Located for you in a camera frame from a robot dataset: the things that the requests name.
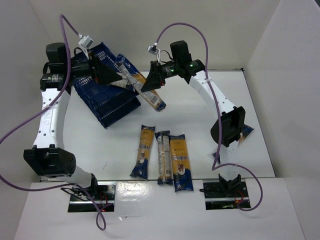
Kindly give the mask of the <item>grasped blue yellow spaghetti bag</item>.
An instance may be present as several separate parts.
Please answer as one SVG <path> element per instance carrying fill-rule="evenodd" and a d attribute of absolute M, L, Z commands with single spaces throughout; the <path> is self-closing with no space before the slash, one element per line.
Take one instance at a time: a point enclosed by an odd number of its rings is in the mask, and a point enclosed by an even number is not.
<path fill-rule="evenodd" d="M 142 92 L 142 87 L 146 83 L 146 78 L 141 72 L 123 55 L 118 54 L 116 64 L 120 72 L 131 83 L 138 94 L 157 112 L 166 108 L 166 103 L 155 90 Z"/>

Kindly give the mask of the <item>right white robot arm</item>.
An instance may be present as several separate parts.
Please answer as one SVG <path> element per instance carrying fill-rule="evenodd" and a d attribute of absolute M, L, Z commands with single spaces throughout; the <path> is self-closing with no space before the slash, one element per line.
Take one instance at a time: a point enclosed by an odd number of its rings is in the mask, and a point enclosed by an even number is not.
<path fill-rule="evenodd" d="M 192 59 L 185 41 L 171 43 L 170 49 L 170 61 L 151 61 L 149 74 L 141 90 L 147 92 L 159 89 L 165 85 L 166 79 L 179 76 L 198 92 L 217 118 L 210 134 L 218 145 L 213 166 L 220 168 L 220 188 L 225 193 L 236 190 L 241 184 L 241 175 L 236 170 L 236 164 L 246 111 L 223 94 L 199 59 Z"/>

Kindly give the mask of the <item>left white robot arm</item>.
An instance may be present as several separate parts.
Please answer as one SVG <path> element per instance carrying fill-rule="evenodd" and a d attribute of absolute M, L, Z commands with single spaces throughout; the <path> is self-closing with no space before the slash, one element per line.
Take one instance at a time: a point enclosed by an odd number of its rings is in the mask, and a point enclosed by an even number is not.
<path fill-rule="evenodd" d="M 40 80 L 42 111 L 38 133 L 32 148 L 24 150 L 23 158 L 39 176 L 60 179 L 96 194 L 98 181 L 95 175 L 77 166 L 75 155 L 64 146 L 64 122 L 72 81 L 91 78 L 99 85 L 106 85 L 120 81 L 122 77 L 92 51 L 86 53 L 84 60 L 71 60 L 66 44 L 56 42 L 48 44 L 45 52 L 48 61 Z"/>

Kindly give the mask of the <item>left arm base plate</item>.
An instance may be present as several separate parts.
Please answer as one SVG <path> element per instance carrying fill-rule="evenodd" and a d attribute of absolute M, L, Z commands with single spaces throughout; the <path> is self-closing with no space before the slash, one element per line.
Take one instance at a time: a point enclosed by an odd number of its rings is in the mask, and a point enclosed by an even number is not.
<path fill-rule="evenodd" d="M 97 211 L 89 197 L 78 187 L 64 188 L 62 191 L 70 196 L 68 213 L 89 213 Z M 88 193 L 102 212 L 114 212 L 116 198 L 115 181 L 99 181 L 96 192 L 88 190 Z"/>

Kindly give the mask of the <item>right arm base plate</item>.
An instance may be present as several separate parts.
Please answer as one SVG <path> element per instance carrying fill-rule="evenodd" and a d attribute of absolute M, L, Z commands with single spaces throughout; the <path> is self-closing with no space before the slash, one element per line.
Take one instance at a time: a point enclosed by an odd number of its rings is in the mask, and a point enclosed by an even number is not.
<path fill-rule="evenodd" d="M 250 209 L 251 203 L 247 185 L 244 180 L 230 193 L 224 193 L 217 179 L 203 180 L 199 190 L 204 195 L 206 210 L 237 209 L 238 204 L 243 209 Z"/>

